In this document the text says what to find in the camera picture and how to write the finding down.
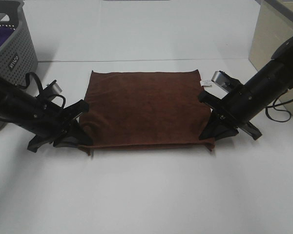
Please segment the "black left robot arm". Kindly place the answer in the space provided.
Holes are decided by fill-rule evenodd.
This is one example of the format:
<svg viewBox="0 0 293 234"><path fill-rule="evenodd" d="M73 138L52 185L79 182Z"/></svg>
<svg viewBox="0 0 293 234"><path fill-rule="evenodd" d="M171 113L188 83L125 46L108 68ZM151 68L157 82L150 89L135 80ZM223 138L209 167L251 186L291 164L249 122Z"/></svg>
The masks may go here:
<svg viewBox="0 0 293 234"><path fill-rule="evenodd" d="M91 146L92 138L77 119L89 111L83 99L66 106L57 82L43 88L34 72L25 75L25 85L12 84L0 77L0 121L13 123L35 136L27 149L32 152L45 145L78 148Z"/></svg>

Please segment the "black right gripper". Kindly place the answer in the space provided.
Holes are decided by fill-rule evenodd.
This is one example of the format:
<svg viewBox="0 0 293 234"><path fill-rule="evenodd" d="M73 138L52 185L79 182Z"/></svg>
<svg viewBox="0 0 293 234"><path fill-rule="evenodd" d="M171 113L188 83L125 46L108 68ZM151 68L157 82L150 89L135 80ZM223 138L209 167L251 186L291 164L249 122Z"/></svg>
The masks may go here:
<svg viewBox="0 0 293 234"><path fill-rule="evenodd" d="M203 91L198 100L212 109L208 123L199 136L200 140L234 137L239 133L238 129L243 130L254 140L262 136L250 120L263 109L263 106L254 101L248 93L231 92L219 99Z"/></svg>

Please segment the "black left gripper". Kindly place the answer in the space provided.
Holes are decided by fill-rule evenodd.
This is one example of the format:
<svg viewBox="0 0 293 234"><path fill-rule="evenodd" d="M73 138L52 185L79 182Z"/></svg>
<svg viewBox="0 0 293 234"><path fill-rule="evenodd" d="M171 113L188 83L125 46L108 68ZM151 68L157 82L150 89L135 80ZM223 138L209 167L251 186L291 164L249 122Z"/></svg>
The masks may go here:
<svg viewBox="0 0 293 234"><path fill-rule="evenodd" d="M92 145L92 138L82 129L77 118L89 111L89 104L78 101L52 116L45 115L42 120L32 124L35 134L27 146L32 152L44 144L52 144L55 148L77 148L78 145Z"/></svg>

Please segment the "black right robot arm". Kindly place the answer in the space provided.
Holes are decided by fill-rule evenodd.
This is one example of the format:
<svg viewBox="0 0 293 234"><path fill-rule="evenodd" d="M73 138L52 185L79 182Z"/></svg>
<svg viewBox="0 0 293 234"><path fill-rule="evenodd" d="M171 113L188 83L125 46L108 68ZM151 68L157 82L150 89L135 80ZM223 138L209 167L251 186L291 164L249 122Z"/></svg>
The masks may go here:
<svg viewBox="0 0 293 234"><path fill-rule="evenodd" d="M200 140L233 137L238 134L238 129L257 140L262 134L250 120L263 109L269 109L271 102L293 88L293 36L245 84L223 71L216 71L211 80L227 94L219 99L203 91L198 96L200 102L212 109Z"/></svg>

